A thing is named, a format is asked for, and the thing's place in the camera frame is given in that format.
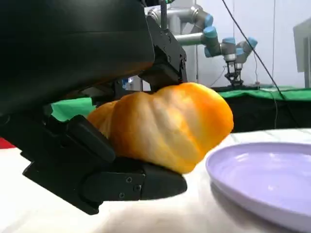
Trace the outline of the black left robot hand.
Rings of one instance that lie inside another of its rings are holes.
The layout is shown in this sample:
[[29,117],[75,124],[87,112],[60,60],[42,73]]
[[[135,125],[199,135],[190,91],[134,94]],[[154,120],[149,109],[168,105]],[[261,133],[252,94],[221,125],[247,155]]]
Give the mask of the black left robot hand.
[[61,122],[52,103],[128,94],[139,76],[152,91],[187,81],[186,53],[166,27],[164,0],[3,0],[0,135],[30,161],[23,175],[95,215],[104,201],[155,200],[187,190],[182,175],[116,157],[85,117]]

